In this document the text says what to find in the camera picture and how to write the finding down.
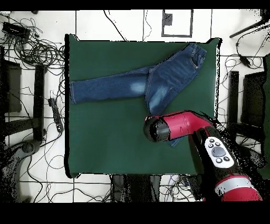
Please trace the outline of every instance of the black chair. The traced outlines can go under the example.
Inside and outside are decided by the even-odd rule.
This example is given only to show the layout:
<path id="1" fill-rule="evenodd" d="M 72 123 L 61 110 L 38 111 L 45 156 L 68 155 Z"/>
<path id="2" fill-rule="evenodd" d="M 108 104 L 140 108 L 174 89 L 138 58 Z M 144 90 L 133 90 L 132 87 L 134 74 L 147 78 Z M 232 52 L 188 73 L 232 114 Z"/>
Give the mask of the black chair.
<path id="1" fill-rule="evenodd" d="M 19 97 L 9 89 L 9 65 L 10 63 L 4 59 L 4 47 L 0 46 L 0 201 L 13 203 L 22 202 L 19 183 L 22 161 L 39 150 L 43 136 L 46 134 L 43 128 L 46 67 L 42 64 L 35 66 L 33 118 L 6 122 L 5 112 L 10 109 L 9 98 L 15 97 L 20 101 Z M 6 146 L 5 136 L 28 129 L 33 129 L 32 140 L 11 147 Z"/>

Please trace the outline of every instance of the blue jeans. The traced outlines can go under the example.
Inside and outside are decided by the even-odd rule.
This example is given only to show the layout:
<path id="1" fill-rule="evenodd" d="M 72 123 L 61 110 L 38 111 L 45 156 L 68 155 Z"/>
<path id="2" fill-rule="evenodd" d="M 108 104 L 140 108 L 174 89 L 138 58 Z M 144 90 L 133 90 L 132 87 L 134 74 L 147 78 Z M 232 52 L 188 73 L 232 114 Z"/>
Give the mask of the blue jeans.
<path id="1" fill-rule="evenodd" d="M 169 103 L 199 73 L 206 50 L 190 43 L 167 60 L 125 73 L 70 82 L 73 104 L 144 96 L 151 115 L 162 115 Z M 175 146 L 180 138 L 170 141 Z"/>

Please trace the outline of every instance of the floor tile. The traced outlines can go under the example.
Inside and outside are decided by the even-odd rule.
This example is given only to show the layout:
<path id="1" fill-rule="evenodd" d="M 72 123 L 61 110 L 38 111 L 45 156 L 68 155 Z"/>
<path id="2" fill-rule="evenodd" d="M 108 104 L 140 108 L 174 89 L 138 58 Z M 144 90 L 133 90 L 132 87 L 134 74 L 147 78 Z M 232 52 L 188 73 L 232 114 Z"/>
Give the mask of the floor tile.
<path id="1" fill-rule="evenodd" d="M 105 13 L 125 39 L 142 40 L 143 10 L 105 10 Z M 76 35 L 80 40 L 123 41 L 103 10 L 77 11 Z"/>
<path id="2" fill-rule="evenodd" d="M 81 174 L 75 179 L 75 183 L 111 183 L 109 175 L 105 174 Z"/>
<path id="3" fill-rule="evenodd" d="M 194 10 L 192 38 L 161 37 L 162 10 L 145 10 L 145 18 L 147 21 L 144 23 L 145 41 L 205 43 L 210 39 L 211 10 Z"/>
<path id="4" fill-rule="evenodd" d="M 31 202 L 36 203 L 71 203 L 73 198 L 73 185 L 72 184 L 46 184 L 43 183 L 43 188 L 41 190 L 41 185 L 39 183 L 20 183 L 21 198 L 26 198 L 31 196 Z"/>
<path id="5" fill-rule="evenodd" d="M 261 20 L 259 10 L 213 10 L 212 15 L 212 38 L 222 38 L 220 54 L 231 55 L 236 53 L 237 40 L 245 33 L 234 38 L 229 36 Z M 255 55 L 269 28 L 244 36 L 239 41 L 238 51 L 242 55 Z M 270 53 L 270 42 L 266 41 L 265 46 L 260 49 L 258 56 L 265 56 Z"/>
<path id="6" fill-rule="evenodd" d="M 110 184 L 75 184 L 74 202 L 96 202 L 102 201 L 104 196 L 110 192 Z"/>

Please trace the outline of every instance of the green table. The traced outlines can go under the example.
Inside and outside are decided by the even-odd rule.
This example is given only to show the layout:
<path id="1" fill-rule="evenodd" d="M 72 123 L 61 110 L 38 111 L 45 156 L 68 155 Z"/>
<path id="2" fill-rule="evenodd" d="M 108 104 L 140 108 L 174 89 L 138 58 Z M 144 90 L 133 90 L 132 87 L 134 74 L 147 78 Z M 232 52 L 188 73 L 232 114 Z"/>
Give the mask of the green table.
<path id="1" fill-rule="evenodd" d="M 167 107 L 214 116 L 217 47 L 221 40 L 198 43 L 207 51 L 198 77 Z M 69 36 L 70 81 L 87 80 L 157 64 L 188 43 L 77 41 Z M 149 142 L 143 134 L 148 115 L 144 98 L 69 103 L 69 170 L 78 173 L 194 174 L 188 138 L 177 146 Z"/>

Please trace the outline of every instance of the cable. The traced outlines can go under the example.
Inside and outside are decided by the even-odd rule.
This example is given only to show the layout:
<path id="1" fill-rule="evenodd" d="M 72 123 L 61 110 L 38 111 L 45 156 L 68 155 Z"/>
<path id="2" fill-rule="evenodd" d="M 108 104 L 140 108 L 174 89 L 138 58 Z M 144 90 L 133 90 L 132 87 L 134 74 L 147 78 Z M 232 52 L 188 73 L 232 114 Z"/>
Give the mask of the cable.
<path id="1" fill-rule="evenodd" d="M 28 175 L 29 175 L 34 181 L 38 182 L 38 183 L 41 185 L 41 189 L 40 189 L 39 193 L 36 195 L 36 197 L 35 197 L 35 199 L 34 199 L 34 201 L 33 201 L 33 203 L 35 203 L 35 201 L 36 201 L 38 195 L 40 194 L 40 192 L 41 192 L 42 189 L 43 189 L 43 185 L 42 185 L 42 183 L 41 183 L 40 181 L 38 181 L 37 179 L 33 178 L 33 177 L 30 175 L 30 173 L 29 173 L 29 167 L 30 167 L 31 161 L 32 161 L 32 155 L 30 156 L 30 162 L 29 162 L 29 165 L 28 165 L 28 167 L 27 167 L 27 173 L 28 173 Z"/>
<path id="2" fill-rule="evenodd" d="M 116 25 L 114 24 L 114 22 L 106 15 L 105 10 L 103 10 L 103 12 L 104 12 L 106 18 L 112 23 L 112 25 L 115 27 L 115 29 L 117 30 L 117 32 L 118 32 L 118 33 L 120 34 L 120 36 L 123 38 L 123 40 L 124 40 L 124 41 L 127 41 L 127 40 L 122 36 L 122 34 L 120 33 L 120 31 L 117 29 L 117 27 L 116 27 Z"/>
<path id="3" fill-rule="evenodd" d="M 250 61 L 248 60 L 247 57 L 242 56 L 242 55 L 238 52 L 239 40 L 240 40 L 241 38 L 243 38 L 244 36 L 248 35 L 248 34 L 251 34 L 251 33 L 256 32 L 256 31 L 260 31 L 260 30 L 265 29 L 265 28 L 267 28 L 267 27 L 270 27 L 270 25 L 265 25 L 265 26 L 262 26 L 262 27 L 259 27 L 259 28 L 255 29 L 255 30 L 253 30 L 253 31 L 250 31 L 250 32 L 248 32 L 248 33 L 245 33 L 244 35 L 242 35 L 241 37 L 239 37 L 239 39 L 237 40 L 237 43 L 236 43 L 236 51 L 237 51 L 237 54 L 239 55 L 240 61 L 241 61 L 245 66 L 249 67 L 250 69 L 261 68 L 261 65 L 262 65 L 262 59 L 261 59 L 261 64 L 260 64 L 260 66 L 255 66 L 256 68 L 251 68 L 250 66 L 254 65 L 254 59 L 255 59 L 255 57 L 257 56 L 257 53 L 258 53 L 259 50 L 262 48 L 264 42 L 267 41 L 267 40 L 270 38 L 270 32 L 268 32 L 268 34 L 265 36 L 265 38 L 264 38 L 264 40 L 262 41 L 262 43 L 261 43 L 261 45 L 260 45 L 258 51 L 257 51 L 256 54 L 254 55 L 254 57 L 253 57 L 253 59 L 252 59 L 252 64 L 250 64 Z"/>
<path id="4" fill-rule="evenodd" d="M 150 34 L 151 34 L 151 32 L 152 32 L 152 27 L 149 25 L 149 23 L 147 22 L 147 20 L 146 20 L 146 23 L 147 23 L 147 25 L 150 27 L 150 33 L 145 37 L 145 38 L 143 38 L 143 40 L 142 41 L 144 41 L 147 37 L 149 37 L 150 36 Z"/>

